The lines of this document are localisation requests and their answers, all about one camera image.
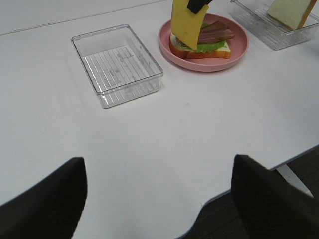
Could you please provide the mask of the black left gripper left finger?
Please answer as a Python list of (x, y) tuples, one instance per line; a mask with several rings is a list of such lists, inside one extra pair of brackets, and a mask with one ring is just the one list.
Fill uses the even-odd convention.
[(75, 157), (0, 207), (2, 239), (70, 239), (88, 193), (85, 162)]

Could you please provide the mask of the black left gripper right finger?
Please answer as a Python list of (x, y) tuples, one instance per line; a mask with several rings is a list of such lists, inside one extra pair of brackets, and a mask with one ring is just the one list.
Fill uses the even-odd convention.
[(317, 239), (319, 202), (247, 155), (233, 162), (231, 196), (251, 239)]

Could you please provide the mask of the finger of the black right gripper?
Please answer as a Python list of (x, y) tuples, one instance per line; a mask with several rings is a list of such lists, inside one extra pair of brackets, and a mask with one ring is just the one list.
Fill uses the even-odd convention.
[(189, 0), (187, 8), (192, 13), (198, 13), (205, 5), (209, 5), (212, 0)]

